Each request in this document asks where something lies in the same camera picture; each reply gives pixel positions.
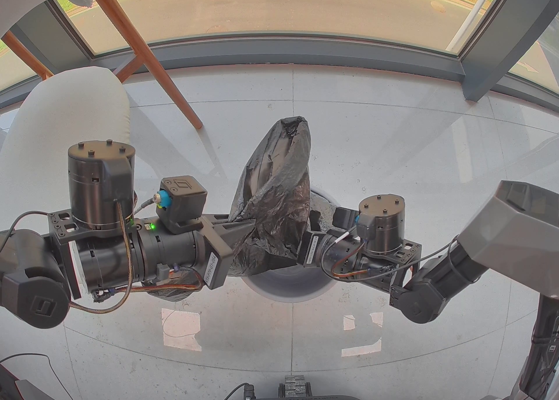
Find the robotic arm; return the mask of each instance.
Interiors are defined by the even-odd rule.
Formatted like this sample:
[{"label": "robotic arm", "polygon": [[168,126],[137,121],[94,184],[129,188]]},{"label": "robotic arm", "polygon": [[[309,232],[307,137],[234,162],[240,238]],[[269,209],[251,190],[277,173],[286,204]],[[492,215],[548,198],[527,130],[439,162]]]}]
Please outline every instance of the robotic arm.
[{"label": "robotic arm", "polygon": [[[134,218],[134,155],[132,146],[110,140],[70,147],[70,209],[47,215],[45,236],[14,232],[15,223],[0,233],[1,306],[34,327],[55,327],[69,306],[76,306],[71,298],[81,296],[80,270],[97,302],[124,286],[130,291],[130,280],[146,289],[223,285],[232,247],[252,231],[254,221],[228,223],[228,215],[202,215],[207,193],[190,176],[164,178],[156,194],[157,216]],[[416,323],[436,319],[489,268],[537,290],[538,318],[518,389],[523,398],[542,400],[559,360],[559,195],[501,181],[449,245],[423,258],[422,246],[404,238],[404,218],[405,201],[397,195],[368,197],[358,210],[337,208],[336,229],[305,232],[297,262],[389,293],[390,305]],[[412,276],[404,284],[409,269]],[[173,284],[185,272],[196,275],[197,286]]]}]

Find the road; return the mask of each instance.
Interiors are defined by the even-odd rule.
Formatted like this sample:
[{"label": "road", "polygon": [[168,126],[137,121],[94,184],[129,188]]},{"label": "road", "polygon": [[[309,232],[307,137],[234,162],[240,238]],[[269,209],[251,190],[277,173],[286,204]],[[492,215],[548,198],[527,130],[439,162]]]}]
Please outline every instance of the road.
[{"label": "road", "polygon": [[[444,50],[469,13],[446,0],[119,2],[148,42],[219,31],[296,30],[363,35]],[[98,7],[72,21],[96,53],[125,46]]]}]

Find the trash bag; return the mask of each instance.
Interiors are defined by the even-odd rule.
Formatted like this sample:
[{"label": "trash bag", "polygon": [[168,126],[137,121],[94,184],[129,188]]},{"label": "trash bag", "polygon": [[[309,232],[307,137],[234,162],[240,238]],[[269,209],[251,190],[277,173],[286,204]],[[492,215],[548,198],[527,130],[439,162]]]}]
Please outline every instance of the trash bag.
[{"label": "trash bag", "polygon": [[247,162],[229,221],[255,220],[235,244],[230,276],[251,276],[296,265],[297,248],[309,218],[311,135],[304,117],[274,124]]}]

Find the blue connector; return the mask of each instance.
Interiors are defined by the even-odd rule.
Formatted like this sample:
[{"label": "blue connector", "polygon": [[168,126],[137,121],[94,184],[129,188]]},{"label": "blue connector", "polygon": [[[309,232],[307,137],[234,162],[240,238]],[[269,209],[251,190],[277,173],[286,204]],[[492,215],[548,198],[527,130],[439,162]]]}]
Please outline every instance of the blue connector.
[{"label": "blue connector", "polygon": [[160,208],[168,208],[172,202],[169,194],[165,190],[159,190],[157,194],[159,195],[159,202],[157,203],[157,206]]}]

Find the white pole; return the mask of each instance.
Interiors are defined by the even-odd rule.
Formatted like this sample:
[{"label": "white pole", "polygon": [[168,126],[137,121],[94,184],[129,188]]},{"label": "white pole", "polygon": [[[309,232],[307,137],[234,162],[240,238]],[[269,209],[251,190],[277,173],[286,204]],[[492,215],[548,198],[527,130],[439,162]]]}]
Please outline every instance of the white pole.
[{"label": "white pole", "polygon": [[447,49],[446,49],[447,51],[458,52],[457,50],[454,50],[454,48],[457,46],[458,43],[462,42],[462,39],[464,37],[464,34],[465,34],[466,30],[468,30],[471,27],[471,25],[473,24],[473,20],[475,19],[476,15],[480,11],[481,6],[484,4],[484,2],[485,2],[485,0],[477,0],[476,5],[473,6],[472,11],[468,15],[468,17],[464,20],[464,22],[462,23],[462,25],[458,29],[458,32],[456,32],[454,38],[448,44]]}]

